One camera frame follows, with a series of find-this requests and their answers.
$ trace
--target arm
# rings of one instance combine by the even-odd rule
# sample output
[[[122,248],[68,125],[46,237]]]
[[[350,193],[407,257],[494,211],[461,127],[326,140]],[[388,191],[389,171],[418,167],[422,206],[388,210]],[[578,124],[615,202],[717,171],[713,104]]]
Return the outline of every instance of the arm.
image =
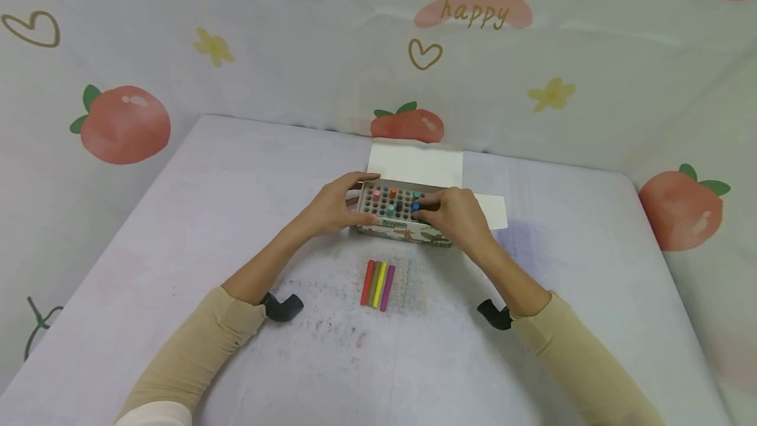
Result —
[[[470,190],[449,188],[418,201],[415,215],[437,227],[486,273],[513,316],[513,329],[541,358],[588,425],[663,425],[636,382],[565,301],[539,285],[489,231]]]
[[[378,177],[354,172],[328,183],[258,255],[210,291],[139,377],[116,424],[189,426],[220,367],[258,332],[265,306],[256,305],[294,253],[313,237],[350,225],[380,223],[372,214],[348,210],[357,198],[345,201],[347,191]]]

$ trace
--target left hand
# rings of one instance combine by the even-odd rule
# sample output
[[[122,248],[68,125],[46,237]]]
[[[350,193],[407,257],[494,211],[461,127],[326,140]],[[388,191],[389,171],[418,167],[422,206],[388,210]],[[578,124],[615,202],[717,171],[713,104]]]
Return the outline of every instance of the left hand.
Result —
[[[300,226],[309,237],[336,233],[351,225],[380,225],[375,214],[353,212],[349,206],[357,203],[357,197],[346,199],[349,190],[359,190],[362,181],[378,179],[378,173],[352,172],[328,183],[313,198],[292,223]]]

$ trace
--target purple crayon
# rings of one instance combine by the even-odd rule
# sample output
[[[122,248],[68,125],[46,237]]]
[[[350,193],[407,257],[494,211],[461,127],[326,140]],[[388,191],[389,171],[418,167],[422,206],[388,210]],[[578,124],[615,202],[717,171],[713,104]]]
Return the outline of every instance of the purple crayon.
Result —
[[[389,302],[389,292],[392,291],[392,280],[394,280],[394,265],[389,266],[389,272],[386,274],[384,293],[380,299],[380,310],[382,311],[386,311],[386,305]]]

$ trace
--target backdrop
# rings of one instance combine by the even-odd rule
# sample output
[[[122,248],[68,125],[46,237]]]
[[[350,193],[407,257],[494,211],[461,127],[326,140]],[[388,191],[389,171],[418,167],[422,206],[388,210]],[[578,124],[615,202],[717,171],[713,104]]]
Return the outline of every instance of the backdrop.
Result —
[[[757,0],[0,0],[0,22],[0,390],[216,113],[626,173],[757,418]]]

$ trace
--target black clamp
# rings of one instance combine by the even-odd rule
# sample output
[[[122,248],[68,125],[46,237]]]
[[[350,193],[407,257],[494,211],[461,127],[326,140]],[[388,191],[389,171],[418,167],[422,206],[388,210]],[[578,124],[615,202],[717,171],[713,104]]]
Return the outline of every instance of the black clamp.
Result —
[[[279,302],[271,293],[266,293],[260,304],[265,306],[265,316],[276,322],[292,321],[305,307],[297,295],[289,296],[284,302]]]
[[[476,310],[486,318],[494,329],[507,331],[513,325],[513,319],[510,318],[510,310],[507,306],[499,311],[492,300],[487,300],[479,304]]]

